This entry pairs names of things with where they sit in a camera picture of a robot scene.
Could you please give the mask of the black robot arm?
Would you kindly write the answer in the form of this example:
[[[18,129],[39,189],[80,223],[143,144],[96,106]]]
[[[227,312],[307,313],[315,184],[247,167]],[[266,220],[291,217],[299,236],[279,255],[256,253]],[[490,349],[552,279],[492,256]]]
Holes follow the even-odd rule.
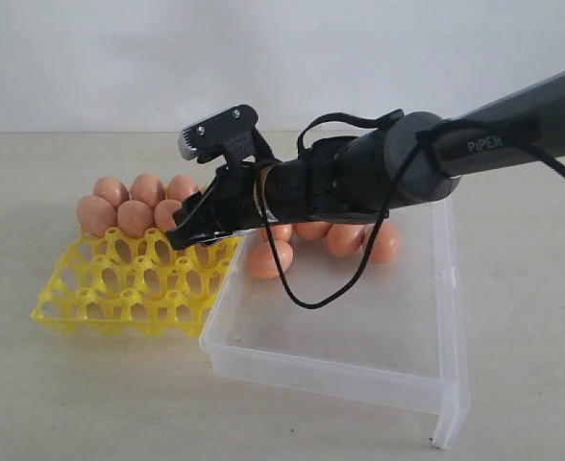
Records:
[[[447,198],[468,174],[529,163],[535,152],[565,157],[565,71],[462,117],[394,110],[376,119],[334,112],[363,135],[299,144],[275,158],[248,105],[183,129],[185,159],[223,158],[209,187],[184,199],[166,234],[174,249],[273,224],[368,224],[383,209]]]

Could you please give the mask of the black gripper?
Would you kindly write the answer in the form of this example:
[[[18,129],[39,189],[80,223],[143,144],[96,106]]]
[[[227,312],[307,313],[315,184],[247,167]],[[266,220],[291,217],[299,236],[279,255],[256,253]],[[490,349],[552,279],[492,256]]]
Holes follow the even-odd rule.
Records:
[[[260,225],[254,188],[258,170],[277,162],[272,150],[266,144],[228,145],[221,157],[225,163],[207,189],[187,197],[172,213],[175,227],[165,235],[174,250],[213,245]]]

